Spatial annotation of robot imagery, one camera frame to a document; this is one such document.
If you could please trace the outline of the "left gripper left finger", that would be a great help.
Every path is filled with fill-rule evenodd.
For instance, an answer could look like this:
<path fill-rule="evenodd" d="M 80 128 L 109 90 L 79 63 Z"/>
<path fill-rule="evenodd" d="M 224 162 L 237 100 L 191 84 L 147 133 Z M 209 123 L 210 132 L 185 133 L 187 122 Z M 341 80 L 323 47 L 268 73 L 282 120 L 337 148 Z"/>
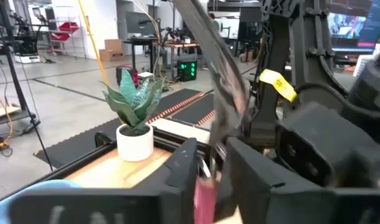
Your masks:
<path fill-rule="evenodd" d="M 11 201 L 11 224 L 193 224 L 197 140 L 186 140 L 132 189 L 28 190 Z"/>

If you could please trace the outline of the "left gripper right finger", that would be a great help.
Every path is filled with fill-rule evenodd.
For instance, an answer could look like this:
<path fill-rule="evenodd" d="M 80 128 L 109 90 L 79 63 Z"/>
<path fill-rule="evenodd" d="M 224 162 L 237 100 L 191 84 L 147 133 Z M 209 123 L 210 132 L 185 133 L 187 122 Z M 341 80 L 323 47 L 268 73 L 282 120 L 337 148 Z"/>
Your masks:
<path fill-rule="evenodd" d="M 321 187 L 237 138 L 228 138 L 226 148 L 243 223 L 380 223 L 380 189 Z"/>

